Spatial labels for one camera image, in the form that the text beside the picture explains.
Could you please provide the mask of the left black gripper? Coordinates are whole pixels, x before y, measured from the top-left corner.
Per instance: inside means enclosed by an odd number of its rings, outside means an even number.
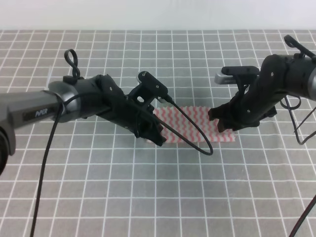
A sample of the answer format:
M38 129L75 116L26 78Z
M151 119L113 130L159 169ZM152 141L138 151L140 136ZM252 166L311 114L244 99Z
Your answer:
M101 75L98 87L102 91L106 110L98 116L126 128L137 138L147 139L158 146L166 142L163 126L154 115L151 102L155 97L140 83L129 94L124 94L109 75Z

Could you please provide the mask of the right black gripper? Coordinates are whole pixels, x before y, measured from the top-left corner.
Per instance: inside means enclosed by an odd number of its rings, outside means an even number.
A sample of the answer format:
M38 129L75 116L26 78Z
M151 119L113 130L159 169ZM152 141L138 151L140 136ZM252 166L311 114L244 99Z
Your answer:
M218 119L220 133L230 129L238 131L258 127L260 121L276 115L277 97L262 86L250 86L248 91L239 91L229 102L208 111L209 120Z

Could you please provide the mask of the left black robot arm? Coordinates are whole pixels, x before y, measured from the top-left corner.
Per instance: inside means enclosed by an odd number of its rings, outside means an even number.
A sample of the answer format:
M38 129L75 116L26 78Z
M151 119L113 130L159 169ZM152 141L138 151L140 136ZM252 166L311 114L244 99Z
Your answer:
M154 88L139 84L125 95L109 75L97 75L76 82L54 81L48 90L2 93L0 95L0 169L4 170L8 157L16 149L15 129L44 119L59 122L99 116L117 124L158 146L166 142L162 125L154 115L151 102L166 95Z

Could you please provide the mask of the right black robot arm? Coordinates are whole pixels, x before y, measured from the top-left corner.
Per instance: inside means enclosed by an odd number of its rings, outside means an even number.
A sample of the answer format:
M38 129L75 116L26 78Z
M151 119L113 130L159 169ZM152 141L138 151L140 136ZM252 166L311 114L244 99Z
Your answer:
M258 127L261 120L276 115L275 105L287 95L316 99L316 61L307 57L273 54L261 68L223 67L215 80L238 86L228 103L208 112L210 120L218 120L219 132Z

